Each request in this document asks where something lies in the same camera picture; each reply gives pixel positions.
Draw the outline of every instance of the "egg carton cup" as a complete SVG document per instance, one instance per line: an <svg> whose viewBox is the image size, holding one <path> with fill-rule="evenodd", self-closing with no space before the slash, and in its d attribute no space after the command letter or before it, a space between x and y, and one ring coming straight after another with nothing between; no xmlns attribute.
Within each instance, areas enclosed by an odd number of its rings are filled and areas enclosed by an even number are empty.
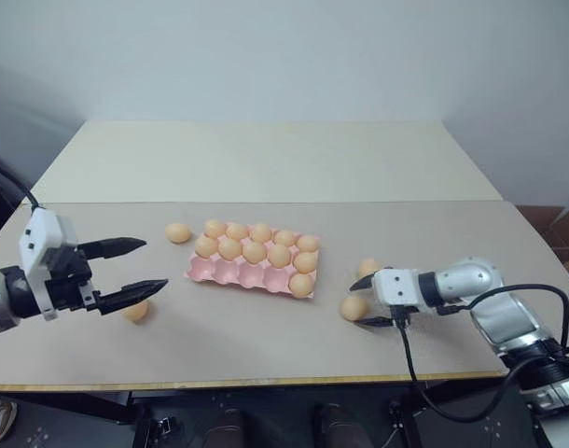
<svg viewBox="0 0 569 448"><path fill-rule="evenodd" d="M252 230L252 226L247 226L248 230ZM276 234L279 229L271 229L272 235ZM295 240L302 235L302 233L295 232ZM221 235L216 240L220 243L223 239L228 238L226 235ZM241 240L242 245L253 241L251 238L246 237ZM266 253L274 246L274 242L269 240L264 243ZM275 268L268 261L268 256L260 261L258 264L252 264L247 261L243 255L237 257L233 261L223 259L220 254L215 253L209 258L199 256L195 252L189 258L191 267L185 272L185 277L190 278L196 282L212 281L219 285L241 285L244 288L250 289L258 287L266 289L267 291L277 294L284 293L292 295L288 287L290 278L299 273L297 268L293 266L295 256L301 252L296 245L288 247L291 256L291 262L283 268ZM313 284L317 276L317 260L319 259L319 249L313 252L316 256L316 269L306 275L309 275ZM313 297L312 292L305 296L310 299Z"/></svg>

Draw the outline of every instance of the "egg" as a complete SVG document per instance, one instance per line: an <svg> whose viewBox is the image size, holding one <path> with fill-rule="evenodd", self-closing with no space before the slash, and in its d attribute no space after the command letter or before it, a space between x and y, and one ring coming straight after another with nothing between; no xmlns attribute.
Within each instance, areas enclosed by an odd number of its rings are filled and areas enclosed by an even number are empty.
<svg viewBox="0 0 569 448"><path fill-rule="evenodd" d="M315 252L318 250L318 239L311 235L301 235L297 240L297 247L301 252Z"/></svg>
<svg viewBox="0 0 569 448"><path fill-rule="evenodd" d="M195 253L207 259L218 250L218 241L206 235L202 235L195 242Z"/></svg>
<svg viewBox="0 0 569 448"><path fill-rule="evenodd" d="M243 246L243 257L251 264L258 264L266 258L266 248L260 243L250 241Z"/></svg>
<svg viewBox="0 0 569 448"><path fill-rule="evenodd" d="M147 315L148 303L147 301L140 301L135 305L132 305L128 308L124 308L121 312L123 317L128 320L131 320L134 324L142 320Z"/></svg>
<svg viewBox="0 0 569 448"><path fill-rule="evenodd" d="M227 225L218 219L208 219L203 225L203 232L210 238L218 238L225 234Z"/></svg>
<svg viewBox="0 0 569 448"><path fill-rule="evenodd" d="M272 238L272 231L268 224L260 222L254 226L254 228L249 232L249 235L256 243L263 244Z"/></svg>
<svg viewBox="0 0 569 448"><path fill-rule="evenodd" d="M359 263L359 268L357 269L357 278L363 278L366 275L375 273L380 270L380 265L375 259L363 259Z"/></svg>
<svg viewBox="0 0 569 448"><path fill-rule="evenodd" d="M274 245L268 251L268 261L275 268L283 268L291 262L291 254L285 245Z"/></svg>
<svg viewBox="0 0 569 448"><path fill-rule="evenodd" d="M318 262L316 254L310 252L299 252L293 260L293 266L300 273L310 273L315 270L315 265Z"/></svg>
<svg viewBox="0 0 569 448"><path fill-rule="evenodd" d="M243 224L232 223L227 226L228 238L241 241L243 238L247 238L248 235L249 230L247 229L247 226L244 226Z"/></svg>
<svg viewBox="0 0 569 448"><path fill-rule="evenodd" d="M296 273L289 279L288 288L296 299L307 297L313 291L313 279L309 275Z"/></svg>
<svg viewBox="0 0 569 448"><path fill-rule="evenodd" d="M220 257L228 261L233 261L239 257L242 252L242 244L232 238L224 238L220 243L218 243L218 253L220 254Z"/></svg>
<svg viewBox="0 0 569 448"><path fill-rule="evenodd" d="M295 233L292 231L277 231L274 234L274 243L290 247L295 243Z"/></svg>
<svg viewBox="0 0 569 448"><path fill-rule="evenodd" d="M186 224L174 222L164 228L164 234L171 243L178 245L189 239L191 236L191 229Z"/></svg>
<svg viewBox="0 0 569 448"><path fill-rule="evenodd" d="M351 322L364 317L369 311L368 300L361 296L349 296L340 304L340 315Z"/></svg>

